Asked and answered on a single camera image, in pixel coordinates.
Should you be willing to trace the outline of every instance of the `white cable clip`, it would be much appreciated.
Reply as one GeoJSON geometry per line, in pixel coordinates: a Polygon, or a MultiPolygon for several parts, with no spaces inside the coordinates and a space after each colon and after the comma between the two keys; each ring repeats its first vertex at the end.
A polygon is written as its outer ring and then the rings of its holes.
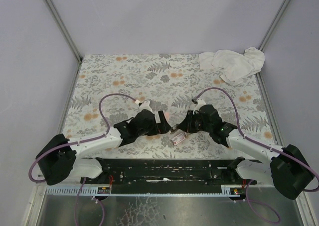
{"type": "Polygon", "coordinates": [[[96,203],[96,204],[98,203],[98,199],[96,199],[95,196],[93,196],[93,197],[91,198],[91,200],[96,200],[95,203],[96,203]]]}

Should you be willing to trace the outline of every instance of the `gray leaf print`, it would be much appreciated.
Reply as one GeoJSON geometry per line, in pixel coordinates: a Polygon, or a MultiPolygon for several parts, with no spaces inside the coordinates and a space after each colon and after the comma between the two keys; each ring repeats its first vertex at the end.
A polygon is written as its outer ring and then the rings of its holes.
{"type": "Polygon", "coordinates": [[[243,123],[240,124],[242,129],[245,130],[251,130],[251,131],[261,131],[263,127],[267,126],[268,122],[266,118],[262,118],[257,117],[257,116],[253,116],[253,117],[247,117],[243,123]]]}
{"type": "Polygon", "coordinates": [[[153,159],[169,159],[169,158],[170,158],[165,152],[161,152],[161,154],[162,154],[163,156],[161,156],[161,155],[155,153],[155,154],[152,156],[152,158],[153,158],[153,159]]]}
{"type": "Polygon", "coordinates": [[[146,77],[147,79],[153,79],[155,76],[157,76],[156,73],[148,73],[145,77],[146,77]]]}
{"type": "Polygon", "coordinates": [[[99,74],[99,73],[107,73],[108,72],[108,70],[106,70],[106,69],[96,69],[96,70],[92,70],[92,73],[97,73],[97,74],[99,74]]]}
{"type": "Polygon", "coordinates": [[[172,107],[177,108],[186,108],[192,105],[191,97],[188,95],[177,97],[174,102],[171,104],[172,107]]]}
{"type": "Polygon", "coordinates": [[[195,150],[194,146],[182,145],[181,148],[175,148],[174,152],[178,153],[192,153],[195,150]]]}
{"type": "Polygon", "coordinates": [[[172,87],[185,87],[187,85],[188,85],[187,82],[178,82],[178,83],[172,83],[171,84],[172,87]]]}
{"type": "Polygon", "coordinates": [[[149,68],[148,68],[148,71],[151,71],[151,72],[164,72],[166,69],[169,69],[171,68],[171,65],[170,63],[167,63],[167,61],[164,63],[164,62],[160,62],[160,63],[153,63],[149,68]]]}
{"type": "Polygon", "coordinates": [[[170,88],[167,85],[157,85],[155,89],[151,91],[152,97],[162,97],[164,95],[174,96],[178,92],[178,89],[170,88]]]}
{"type": "Polygon", "coordinates": [[[265,111],[265,104],[264,101],[262,99],[254,99],[253,103],[256,104],[256,109],[260,112],[264,112],[265,111]]]}
{"type": "Polygon", "coordinates": [[[97,75],[93,75],[92,77],[86,77],[84,82],[91,88],[98,85],[101,79],[97,75]]]}
{"type": "Polygon", "coordinates": [[[200,78],[194,73],[192,73],[191,75],[184,77],[184,82],[188,83],[191,87],[193,87],[195,85],[198,85],[198,83],[200,82],[200,78]]]}
{"type": "Polygon", "coordinates": [[[118,151],[126,155],[137,155],[139,153],[135,148],[129,147],[127,145],[119,147],[118,151]]]}
{"type": "Polygon", "coordinates": [[[164,83],[168,83],[169,82],[169,76],[168,75],[163,75],[160,80],[164,83]]]}
{"type": "Polygon", "coordinates": [[[170,58],[171,55],[169,55],[169,54],[160,54],[159,57],[160,58],[170,58]]]}
{"type": "Polygon", "coordinates": [[[74,99],[72,99],[71,108],[76,110],[82,110],[82,108],[85,105],[88,106],[89,104],[92,104],[91,98],[89,98],[89,96],[80,96],[80,98],[75,96],[74,99]]]}
{"type": "Polygon", "coordinates": [[[84,130],[79,130],[76,132],[77,134],[81,135],[81,136],[86,136],[86,135],[91,135],[93,133],[96,133],[96,129],[92,128],[92,129],[84,129],[84,130]]]}
{"type": "Polygon", "coordinates": [[[168,106],[166,104],[162,104],[161,102],[151,100],[150,107],[153,111],[167,111],[168,106]]]}
{"type": "Polygon", "coordinates": [[[176,155],[175,155],[175,154],[172,155],[172,153],[170,152],[170,153],[169,153],[169,158],[170,158],[170,159],[176,159],[176,155]]]}
{"type": "Polygon", "coordinates": [[[160,143],[162,145],[164,145],[165,147],[168,147],[168,148],[174,148],[174,144],[173,142],[169,139],[168,136],[163,136],[161,139],[160,139],[160,143]]]}
{"type": "Polygon", "coordinates": [[[187,70],[190,72],[204,72],[204,70],[200,69],[199,66],[198,68],[188,68],[187,70]]]}
{"type": "Polygon", "coordinates": [[[225,122],[229,122],[229,123],[232,123],[233,125],[237,125],[235,112],[222,113],[220,117],[225,122]]]}
{"type": "Polygon", "coordinates": [[[124,84],[125,87],[127,88],[141,88],[142,86],[138,83],[129,83],[129,84],[124,84]]]}
{"type": "MultiPolygon", "coordinates": [[[[109,115],[109,117],[106,117],[106,118],[109,121],[110,126],[113,126],[116,123],[119,123],[121,121],[129,119],[129,117],[128,117],[128,115],[126,113],[111,114],[111,115],[109,115]]],[[[106,124],[105,124],[103,119],[101,119],[100,125],[101,126],[106,126],[106,124]]]]}
{"type": "Polygon", "coordinates": [[[198,148],[197,148],[198,154],[206,151],[211,145],[211,142],[207,139],[207,137],[210,137],[210,136],[204,135],[203,133],[199,133],[193,139],[189,140],[193,145],[198,145],[198,148]]]}

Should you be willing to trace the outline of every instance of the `metal table surface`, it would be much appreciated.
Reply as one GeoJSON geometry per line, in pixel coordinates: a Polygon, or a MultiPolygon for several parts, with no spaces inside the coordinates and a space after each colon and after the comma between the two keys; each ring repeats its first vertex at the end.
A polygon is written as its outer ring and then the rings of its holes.
{"type": "MultiPolygon", "coordinates": [[[[272,187],[251,187],[250,198],[270,204],[282,218],[281,226],[303,225],[295,201],[288,200],[272,187]]],[[[245,202],[234,203],[217,197],[109,197],[103,202],[104,226],[268,226],[253,214],[245,202]]],[[[45,196],[38,226],[73,226],[74,196],[45,196]]],[[[265,218],[276,215],[253,204],[265,218]]],[[[102,211],[90,197],[80,197],[77,207],[80,226],[97,226],[102,211]]]]}

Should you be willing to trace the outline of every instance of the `red wire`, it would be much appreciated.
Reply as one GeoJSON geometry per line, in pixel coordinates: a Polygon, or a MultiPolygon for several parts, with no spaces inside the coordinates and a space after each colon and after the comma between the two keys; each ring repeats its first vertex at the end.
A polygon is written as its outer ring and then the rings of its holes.
{"type": "Polygon", "coordinates": [[[243,185],[242,185],[242,189],[244,189],[245,188],[245,186],[246,186],[246,180],[243,180],[243,185]]]}
{"type": "Polygon", "coordinates": [[[109,179],[110,179],[110,189],[111,189],[111,186],[112,186],[112,182],[113,182],[113,176],[109,176],[109,179]]]}

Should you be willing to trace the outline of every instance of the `floral pattern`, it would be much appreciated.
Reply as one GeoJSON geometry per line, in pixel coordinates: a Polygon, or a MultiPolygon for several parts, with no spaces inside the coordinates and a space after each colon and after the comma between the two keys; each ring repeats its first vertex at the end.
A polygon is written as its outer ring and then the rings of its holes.
{"type": "MultiPolygon", "coordinates": [[[[151,100],[154,111],[169,113],[168,123],[180,123],[191,99],[208,87],[225,89],[234,99],[240,114],[240,123],[247,134],[273,142],[255,76],[244,79],[237,86],[230,86],[219,78],[218,70],[201,70],[196,54],[152,55],[86,55],[72,97],[63,133],[67,137],[81,137],[104,132],[98,105],[110,93],[128,94],[140,101],[151,100]]],[[[218,109],[224,121],[235,124],[235,113],[229,99],[218,90],[202,95],[207,104],[218,109]]],[[[102,111],[113,125],[138,113],[132,100],[121,96],[106,98],[102,111]]],[[[103,150],[91,157],[103,158],[211,158],[234,159],[248,155],[216,144],[208,133],[187,136],[177,146],[171,135],[140,137],[136,142],[116,149],[103,150]]]]}

